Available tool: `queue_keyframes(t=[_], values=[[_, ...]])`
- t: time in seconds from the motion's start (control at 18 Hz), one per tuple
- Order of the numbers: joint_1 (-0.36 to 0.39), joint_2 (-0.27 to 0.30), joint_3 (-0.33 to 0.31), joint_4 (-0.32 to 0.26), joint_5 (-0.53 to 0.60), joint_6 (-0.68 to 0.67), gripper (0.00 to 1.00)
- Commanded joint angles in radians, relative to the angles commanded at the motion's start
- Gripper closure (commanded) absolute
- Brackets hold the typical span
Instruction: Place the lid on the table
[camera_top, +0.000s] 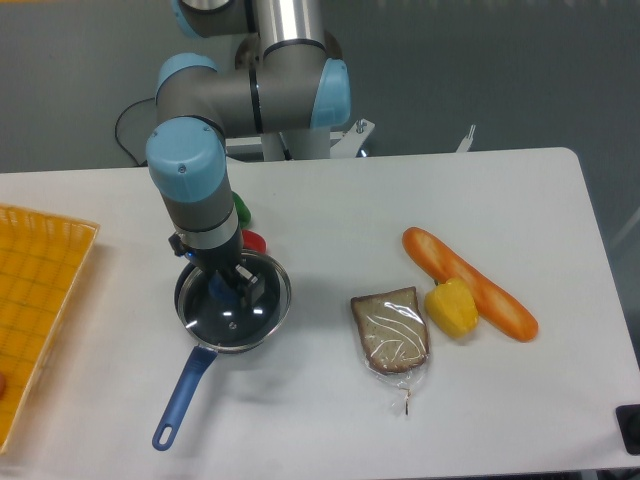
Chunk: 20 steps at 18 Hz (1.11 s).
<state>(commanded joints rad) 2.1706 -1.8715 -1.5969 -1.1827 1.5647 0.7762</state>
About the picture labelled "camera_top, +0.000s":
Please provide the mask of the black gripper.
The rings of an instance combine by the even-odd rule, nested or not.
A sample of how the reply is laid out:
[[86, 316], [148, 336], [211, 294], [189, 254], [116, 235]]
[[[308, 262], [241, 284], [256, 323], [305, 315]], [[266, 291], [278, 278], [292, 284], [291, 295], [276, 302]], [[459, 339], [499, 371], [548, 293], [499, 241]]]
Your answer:
[[236, 231], [223, 245], [212, 249], [190, 247], [180, 240], [177, 233], [173, 233], [168, 241], [174, 254], [190, 263], [182, 270], [177, 285], [182, 285], [187, 276], [198, 268], [209, 280], [219, 274], [227, 285], [236, 285], [242, 306], [254, 306], [264, 295], [264, 277], [239, 264], [243, 246], [240, 231]]

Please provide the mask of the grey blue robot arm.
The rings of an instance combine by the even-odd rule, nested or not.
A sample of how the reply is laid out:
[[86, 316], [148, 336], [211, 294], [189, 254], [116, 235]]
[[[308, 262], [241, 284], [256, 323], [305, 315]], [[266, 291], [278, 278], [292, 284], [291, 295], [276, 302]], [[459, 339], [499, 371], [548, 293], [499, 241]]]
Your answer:
[[158, 75], [158, 124], [146, 144], [149, 173], [175, 228], [174, 252], [254, 303], [263, 283], [241, 258], [226, 140], [344, 124], [347, 67], [328, 52], [316, 1], [176, 1], [172, 10], [188, 35], [258, 37], [257, 63], [244, 69], [222, 73], [194, 53], [169, 58]]

